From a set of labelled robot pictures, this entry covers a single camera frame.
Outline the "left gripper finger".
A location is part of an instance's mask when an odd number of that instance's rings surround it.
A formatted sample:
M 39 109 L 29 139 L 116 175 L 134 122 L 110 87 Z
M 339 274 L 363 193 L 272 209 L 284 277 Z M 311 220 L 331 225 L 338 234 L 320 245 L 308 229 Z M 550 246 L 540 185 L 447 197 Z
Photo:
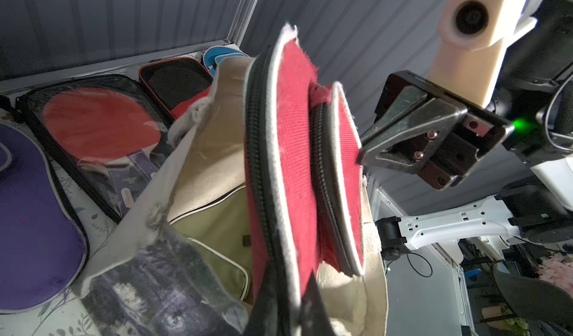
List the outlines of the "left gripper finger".
M 277 268 L 267 264 L 252 309 L 252 334 L 335 336 L 316 276 L 310 276 L 300 306 L 293 307 Z

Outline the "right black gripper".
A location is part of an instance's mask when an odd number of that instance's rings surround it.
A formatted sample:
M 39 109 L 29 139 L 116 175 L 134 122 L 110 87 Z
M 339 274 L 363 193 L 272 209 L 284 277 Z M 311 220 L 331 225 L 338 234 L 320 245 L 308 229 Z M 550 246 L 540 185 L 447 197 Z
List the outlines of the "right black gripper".
M 513 131 L 510 121 L 407 70 L 389 76 L 379 109 L 357 163 L 419 176 L 437 191 L 459 185 Z

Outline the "maroon red paddle case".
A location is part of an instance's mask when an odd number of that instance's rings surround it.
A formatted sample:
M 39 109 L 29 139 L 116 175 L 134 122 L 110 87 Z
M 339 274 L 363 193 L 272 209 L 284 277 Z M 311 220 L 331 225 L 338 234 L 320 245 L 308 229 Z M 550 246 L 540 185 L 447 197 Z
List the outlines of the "maroon red paddle case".
M 320 264 L 364 273 L 361 142 L 343 86 L 319 84 L 294 25 L 255 59 L 245 103 L 255 282 L 274 265 L 299 307 Z

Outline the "cream canvas tote bag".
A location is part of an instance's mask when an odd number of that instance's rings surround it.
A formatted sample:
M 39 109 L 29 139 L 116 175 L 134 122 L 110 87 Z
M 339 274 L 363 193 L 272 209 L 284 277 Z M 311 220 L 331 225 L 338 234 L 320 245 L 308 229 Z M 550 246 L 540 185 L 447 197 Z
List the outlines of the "cream canvas tote bag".
M 170 222 L 240 185 L 246 187 L 249 208 L 245 93 L 255 59 L 222 61 L 207 97 L 170 128 L 173 152 L 73 286 L 102 335 L 253 335 L 259 290 L 250 211 L 252 304 L 232 297 Z M 363 275 L 346 276 L 327 263 L 316 272 L 335 335 L 386 332 L 386 276 L 366 187 L 363 175 Z

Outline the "blue paddle case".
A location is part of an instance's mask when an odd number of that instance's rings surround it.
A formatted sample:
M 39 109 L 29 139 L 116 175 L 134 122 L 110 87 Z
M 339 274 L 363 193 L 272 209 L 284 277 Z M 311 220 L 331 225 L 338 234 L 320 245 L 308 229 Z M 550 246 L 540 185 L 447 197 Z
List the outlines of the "blue paddle case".
M 207 68 L 211 76 L 216 75 L 221 62 L 230 57 L 247 57 L 241 50 L 236 50 L 227 46 L 213 46 L 206 50 L 201 58 L 202 64 Z

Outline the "red black ping pong set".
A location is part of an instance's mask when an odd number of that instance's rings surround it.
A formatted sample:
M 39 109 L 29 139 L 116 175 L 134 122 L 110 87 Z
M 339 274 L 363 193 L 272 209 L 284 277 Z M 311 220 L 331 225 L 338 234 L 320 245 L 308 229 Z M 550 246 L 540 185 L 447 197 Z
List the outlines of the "red black ping pong set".
M 144 65 L 139 70 L 139 81 L 174 121 L 208 95 L 213 77 L 199 61 L 183 57 Z

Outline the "purple pouch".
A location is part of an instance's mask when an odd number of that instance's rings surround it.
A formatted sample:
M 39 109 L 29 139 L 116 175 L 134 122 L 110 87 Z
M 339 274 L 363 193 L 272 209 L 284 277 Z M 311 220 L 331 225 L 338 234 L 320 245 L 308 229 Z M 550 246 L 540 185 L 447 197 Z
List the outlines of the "purple pouch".
M 1 313 L 35 309 L 83 270 L 87 234 L 42 149 L 1 126 Z

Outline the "red ping pong paddle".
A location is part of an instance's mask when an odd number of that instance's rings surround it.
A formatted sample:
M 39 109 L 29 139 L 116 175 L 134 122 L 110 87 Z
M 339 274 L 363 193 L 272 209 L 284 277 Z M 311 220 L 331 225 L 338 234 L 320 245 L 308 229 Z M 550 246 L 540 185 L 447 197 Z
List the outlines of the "red ping pong paddle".
M 18 97 L 16 108 L 49 155 L 117 223 L 173 151 L 172 119 L 127 76 L 36 88 Z

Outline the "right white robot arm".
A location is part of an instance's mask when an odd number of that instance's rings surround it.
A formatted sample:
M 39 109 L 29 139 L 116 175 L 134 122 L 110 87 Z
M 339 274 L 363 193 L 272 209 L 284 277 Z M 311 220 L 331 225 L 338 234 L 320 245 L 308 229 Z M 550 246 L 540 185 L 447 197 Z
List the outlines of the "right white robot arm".
M 393 73 L 359 163 L 459 185 L 498 146 L 532 176 L 455 209 L 376 223 L 388 261 L 482 236 L 572 237 L 572 0 L 448 0 L 428 76 Z

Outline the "olive green paddle case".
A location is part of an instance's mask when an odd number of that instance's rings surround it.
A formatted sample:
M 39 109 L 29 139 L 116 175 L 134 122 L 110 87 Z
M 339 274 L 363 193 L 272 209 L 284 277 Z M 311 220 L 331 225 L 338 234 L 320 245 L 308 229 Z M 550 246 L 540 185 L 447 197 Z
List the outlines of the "olive green paddle case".
M 197 248 L 232 297 L 253 303 L 252 241 L 244 185 L 170 224 Z

